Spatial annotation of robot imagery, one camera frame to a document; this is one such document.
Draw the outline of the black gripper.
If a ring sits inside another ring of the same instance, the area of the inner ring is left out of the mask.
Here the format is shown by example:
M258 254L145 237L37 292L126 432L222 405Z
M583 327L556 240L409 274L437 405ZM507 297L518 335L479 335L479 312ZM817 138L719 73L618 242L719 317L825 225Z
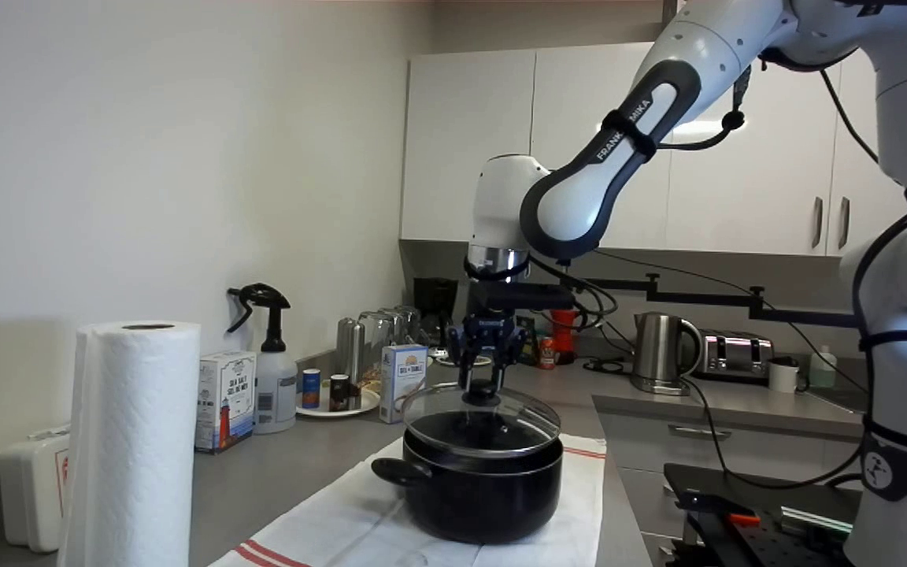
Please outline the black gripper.
M465 312L448 333L450 360L460 365L460 389L474 388L474 363L488 355L495 363L495 389L505 392L507 368L522 350L518 327L519 297L507 283L474 283Z

